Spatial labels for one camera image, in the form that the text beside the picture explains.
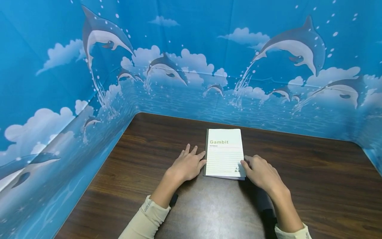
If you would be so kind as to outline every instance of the beige sleeve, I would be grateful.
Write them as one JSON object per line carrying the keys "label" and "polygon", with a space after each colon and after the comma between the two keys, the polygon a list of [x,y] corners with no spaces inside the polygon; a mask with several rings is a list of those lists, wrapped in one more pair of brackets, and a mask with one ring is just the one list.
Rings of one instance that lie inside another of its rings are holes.
{"label": "beige sleeve", "polygon": [[170,207],[164,209],[150,198],[139,208],[118,239],[154,239],[159,226],[164,222]]}
{"label": "beige sleeve", "polygon": [[304,225],[304,228],[293,233],[289,232],[283,232],[280,230],[278,225],[275,226],[275,232],[278,239],[312,239],[312,237],[309,234],[308,226]]}

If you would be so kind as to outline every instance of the left hand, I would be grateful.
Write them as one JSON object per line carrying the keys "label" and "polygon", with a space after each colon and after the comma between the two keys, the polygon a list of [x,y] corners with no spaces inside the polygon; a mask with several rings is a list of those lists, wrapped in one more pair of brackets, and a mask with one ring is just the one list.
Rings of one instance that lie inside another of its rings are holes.
{"label": "left hand", "polygon": [[195,178],[202,167],[207,163],[207,160],[201,160],[206,154],[205,151],[196,154],[197,146],[189,152],[190,144],[187,144],[186,149],[182,150],[179,157],[175,160],[172,166],[167,170],[177,177],[181,182]]}

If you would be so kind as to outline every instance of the blue partition board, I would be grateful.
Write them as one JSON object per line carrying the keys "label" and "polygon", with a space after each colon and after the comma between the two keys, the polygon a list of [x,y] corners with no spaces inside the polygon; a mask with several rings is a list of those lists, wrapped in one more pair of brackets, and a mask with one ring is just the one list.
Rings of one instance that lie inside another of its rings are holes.
{"label": "blue partition board", "polygon": [[53,238],[139,112],[351,141],[382,172],[382,1],[0,9],[0,238]]}

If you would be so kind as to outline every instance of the wooden desk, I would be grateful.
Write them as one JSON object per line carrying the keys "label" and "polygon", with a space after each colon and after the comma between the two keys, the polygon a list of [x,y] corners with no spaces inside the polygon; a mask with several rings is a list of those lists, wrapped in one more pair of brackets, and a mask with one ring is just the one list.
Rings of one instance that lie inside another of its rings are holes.
{"label": "wooden desk", "polygon": [[[138,114],[56,238],[118,238],[187,143],[205,146],[206,128],[238,128]],[[240,127],[244,154],[278,169],[314,239],[382,238],[382,178],[344,141]],[[156,238],[264,238],[253,188],[203,177],[182,185]]]}

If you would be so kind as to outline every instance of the lined paper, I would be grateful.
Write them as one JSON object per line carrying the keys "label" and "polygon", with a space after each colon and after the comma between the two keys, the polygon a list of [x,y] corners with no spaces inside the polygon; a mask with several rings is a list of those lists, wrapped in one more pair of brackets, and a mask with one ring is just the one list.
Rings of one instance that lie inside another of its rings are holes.
{"label": "lined paper", "polygon": [[244,180],[240,129],[208,129],[206,176]]}

